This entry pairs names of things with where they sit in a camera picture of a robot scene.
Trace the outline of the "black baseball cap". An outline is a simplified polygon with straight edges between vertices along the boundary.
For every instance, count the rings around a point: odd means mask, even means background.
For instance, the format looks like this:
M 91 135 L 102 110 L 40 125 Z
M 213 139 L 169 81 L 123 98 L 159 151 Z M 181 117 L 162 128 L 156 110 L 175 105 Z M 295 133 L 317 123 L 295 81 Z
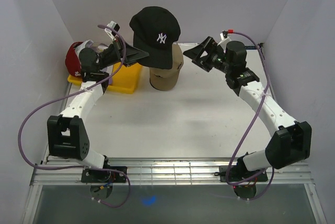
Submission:
M 177 42 L 181 29 L 175 16 L 159 6 L 148 6 L 130 20 L 133 31 L 133 46 L 149 55 L 139 64 L 149 68 L 169 70 L 172 68 L 172 45 Z

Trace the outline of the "beige baseball cap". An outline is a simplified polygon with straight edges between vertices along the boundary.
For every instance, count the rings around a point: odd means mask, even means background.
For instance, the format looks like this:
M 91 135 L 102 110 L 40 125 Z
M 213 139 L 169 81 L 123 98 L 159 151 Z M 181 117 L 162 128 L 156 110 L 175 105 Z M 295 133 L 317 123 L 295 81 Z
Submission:
M 153 88 L 159 91 L 170 91 L 178 81 L 184 56 L 178 44 L 172 45 L 172 68 L 169 70 L 149 68 L 149 81 Z

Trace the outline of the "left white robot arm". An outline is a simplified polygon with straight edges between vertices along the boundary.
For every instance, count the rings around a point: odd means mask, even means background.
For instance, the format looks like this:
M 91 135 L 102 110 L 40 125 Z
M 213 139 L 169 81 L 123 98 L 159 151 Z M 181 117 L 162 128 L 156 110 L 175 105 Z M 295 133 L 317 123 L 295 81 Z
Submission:
M 109 46 L 91 40 L 74 43 L 66 56 L 79 63 L 82 84 L 80 93 L 70 104 L 59 115 L 47 120 L 49 153 L 94 168 L 93 176 L 105 182 L 111 176 L 111 169 L 105 165 L 106 157 L 90 147 L 84 123 L 109 86 L 112 66 L 116 63 L 131 66 L 149 54 L 114 39 Z

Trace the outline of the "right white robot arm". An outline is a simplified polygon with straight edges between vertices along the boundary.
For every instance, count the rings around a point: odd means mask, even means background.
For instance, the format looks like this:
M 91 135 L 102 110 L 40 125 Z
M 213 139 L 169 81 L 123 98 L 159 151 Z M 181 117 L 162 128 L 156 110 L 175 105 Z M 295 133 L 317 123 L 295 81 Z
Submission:
M 224 172 L 226 179 L 248 181 L 261 170 L 270 167 L 279 170 L 309 158 L 311 125 L 297 121 L 267 95 L 259 77 L 247 67 L 247 51 L 242 42 L 226 37 L 217 43 L 207 37 L 183 54 L 206 72 L 212 69 L 223 72 L 229 88 L 252 108 L 271 136 L 264 150 L 239 157 L 236 165 Z

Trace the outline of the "yellow plastic tray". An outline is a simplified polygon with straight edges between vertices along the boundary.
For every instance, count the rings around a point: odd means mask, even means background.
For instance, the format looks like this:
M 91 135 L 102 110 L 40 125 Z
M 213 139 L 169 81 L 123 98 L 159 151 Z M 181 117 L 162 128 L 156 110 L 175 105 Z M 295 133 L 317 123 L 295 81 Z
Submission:
M 113 65 L 113 67 L 109 66 L 105 69 L 102 69 L 102 71 L 111 74 L 112 72 L 116 71 L 119 66 L 120 63 L 116 63 Z M 110 79 L 107 90 L 123 94 L 133 94 L 138 87 L 141 69 L 142 66 L 138 63 L 129 67 L 123 65 L 120 70 Z M 79 76 L 69 75 L 68 82 L 77 86 L 81 86 L 82 79 Z

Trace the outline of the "white baseball cap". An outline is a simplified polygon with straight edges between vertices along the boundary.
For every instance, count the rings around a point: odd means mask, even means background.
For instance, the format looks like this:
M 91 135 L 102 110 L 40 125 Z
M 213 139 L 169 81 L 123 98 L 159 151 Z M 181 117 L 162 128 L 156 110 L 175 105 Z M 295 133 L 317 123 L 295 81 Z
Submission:
M 98 43 L 98 42 L 93 42 L 92 40 L 86 40 L 84 42 L 79 43 L 79 45 L 77 45 L 74 50 L 76 55 L 79 57 L 80 52 L 84 49 L 84 48 L 91 48 L 92 50 L 94 50 L 97 53 L 101 53 L 103 52 L 105 49 L 108 48 L 108 46 L 104 43 Z

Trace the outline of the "blue table label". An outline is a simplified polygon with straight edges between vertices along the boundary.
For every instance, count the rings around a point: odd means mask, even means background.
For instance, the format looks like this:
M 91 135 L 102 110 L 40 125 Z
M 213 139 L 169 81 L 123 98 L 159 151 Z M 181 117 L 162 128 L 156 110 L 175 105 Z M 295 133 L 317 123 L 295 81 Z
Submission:
M 245 46 L 246 50 L 256 50 L 255 46 Z

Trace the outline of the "red baseball cap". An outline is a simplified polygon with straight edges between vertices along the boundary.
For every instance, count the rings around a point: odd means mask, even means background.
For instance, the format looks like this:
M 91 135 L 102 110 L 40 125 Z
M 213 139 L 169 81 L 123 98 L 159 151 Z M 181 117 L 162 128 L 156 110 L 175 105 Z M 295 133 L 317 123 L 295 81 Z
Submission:
M 67 68 L 67 71 L 70 75 L 75 77 L 81 76 L 81 64 L 79 61 L 79 57 L 77 53 L 75 52 L 76 48 L 80 46 L 83 42 L 74 42 L 69 47 L 66 57 L 65 57 L 65 66 Z

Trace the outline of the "aluminium frame rail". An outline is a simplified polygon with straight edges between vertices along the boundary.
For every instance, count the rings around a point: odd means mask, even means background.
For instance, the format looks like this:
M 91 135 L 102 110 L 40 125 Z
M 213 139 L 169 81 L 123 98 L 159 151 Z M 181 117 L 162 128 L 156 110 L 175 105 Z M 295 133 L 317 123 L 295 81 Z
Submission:
M 114 159 L 131 185 L 115 184 L 105 203 L 91 198 L 95 184 L 80 170 L 36 171 L 22 223 L 326 223 L 306 163 L 286 167 L 261 197 L 238 198 L 215 175 L 224 159 Z

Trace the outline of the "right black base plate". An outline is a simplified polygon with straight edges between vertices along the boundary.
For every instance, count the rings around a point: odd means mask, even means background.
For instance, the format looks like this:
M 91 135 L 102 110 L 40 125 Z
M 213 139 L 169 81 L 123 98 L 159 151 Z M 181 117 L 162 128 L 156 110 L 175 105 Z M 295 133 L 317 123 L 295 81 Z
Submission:
M 227 165 L 222 165 L 219 166 L 218 171 L 214 173 L 214 176 L 219 176 L 221 182 L 226 182 L 226 171 L 227 171 L 228 166 Z M 260 170 L 256 171 L 239 171 L 235 165 L 233 165 L 229 171 L 229 181 L 230 182 L 238 182 L 241 180 L 244 180 L 246 178 L 254 176 L 256 173 L 258 173 Z M 257 179 L 258 182 L 267 182 L 268 181 L 268 176 L 265 171 L 263 171 L 260 175 L 257 177 L 253 178 L 252 181 Z

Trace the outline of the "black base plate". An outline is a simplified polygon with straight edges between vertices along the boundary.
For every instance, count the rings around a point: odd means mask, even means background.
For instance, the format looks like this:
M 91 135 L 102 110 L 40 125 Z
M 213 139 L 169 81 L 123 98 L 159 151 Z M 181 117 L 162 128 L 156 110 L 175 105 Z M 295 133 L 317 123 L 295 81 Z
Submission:
M 119 173 L 110 171 L 99 171 L 92 169 L 85 169 L 82 172 L 82 183 L 125 183 L 126 178 Z
M 226 182 L 226 171 L 227 171 L 228 166 L 227 165 L 222 165 L 219 166 L 218 171 L 214 173 L 214 176 L 219 176 L 221 182 Z M 241 180 L 244 180 L 246 178 L 254 176 L 256 173 L 258 173 L 260 170 L 256 171 L 239 171 L 235 165 L 233 165 L 229 171 L 229 181 L 230 182 L 238 182 Z M 253 178 L 252 181 L 257 179 L 258 182 L 267 182 L 268 181 L 268 176 L 265 171 L 263 171 L 260 175 L 257 177 Z

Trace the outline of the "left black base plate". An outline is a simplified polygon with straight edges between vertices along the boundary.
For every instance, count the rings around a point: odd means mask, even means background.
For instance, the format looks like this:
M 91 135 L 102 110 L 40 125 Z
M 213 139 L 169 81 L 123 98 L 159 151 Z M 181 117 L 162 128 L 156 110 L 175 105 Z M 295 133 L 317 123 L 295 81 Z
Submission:
M 119 173 L 110 171 L 99 171 L 92 169 L 85 169 L 82 172 L 82 183 L 125 183 L 126 178 Z

